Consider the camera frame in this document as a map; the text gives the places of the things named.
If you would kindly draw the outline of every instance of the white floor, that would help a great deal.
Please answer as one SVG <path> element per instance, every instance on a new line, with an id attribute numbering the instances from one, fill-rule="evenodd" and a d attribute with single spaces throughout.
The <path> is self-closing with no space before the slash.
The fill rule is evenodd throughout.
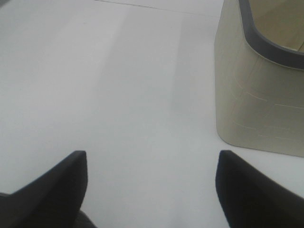
<path id="1" fill-rule="evenodd" d="M 304 196 L 304 159 L 216 133 L 222 0 L 10 0 L 0 8 L 0 191 L 88 153 L 99 228 L 228 228 L 215 192 L 231 149 Z"/>

